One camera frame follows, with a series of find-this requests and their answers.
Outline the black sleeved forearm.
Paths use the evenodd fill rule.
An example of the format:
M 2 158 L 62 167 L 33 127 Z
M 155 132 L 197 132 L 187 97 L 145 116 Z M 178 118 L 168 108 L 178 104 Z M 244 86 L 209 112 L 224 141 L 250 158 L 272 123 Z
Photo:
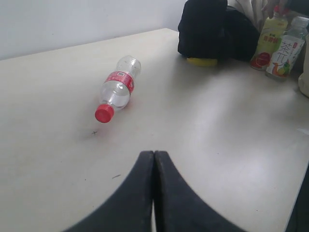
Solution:
M 249 62 L 260 36 L 251 20 L 225 0 L 188 0 L 178 25 L 178 52 L 186 58 Z

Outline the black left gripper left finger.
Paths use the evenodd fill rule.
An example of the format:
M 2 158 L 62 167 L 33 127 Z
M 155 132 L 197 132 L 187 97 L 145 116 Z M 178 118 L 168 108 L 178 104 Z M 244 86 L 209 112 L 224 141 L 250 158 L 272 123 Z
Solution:
M 154 153 L 142 151 L 118 189 L 68 232 L 150 232 Z

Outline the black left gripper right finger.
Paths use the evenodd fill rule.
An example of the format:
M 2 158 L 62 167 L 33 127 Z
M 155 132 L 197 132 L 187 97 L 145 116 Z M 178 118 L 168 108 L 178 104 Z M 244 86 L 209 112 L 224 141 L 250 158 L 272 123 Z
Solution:
M 242 232 L 186 183 L 166 151 L 154 153 L 153 201 L 158 232 Z

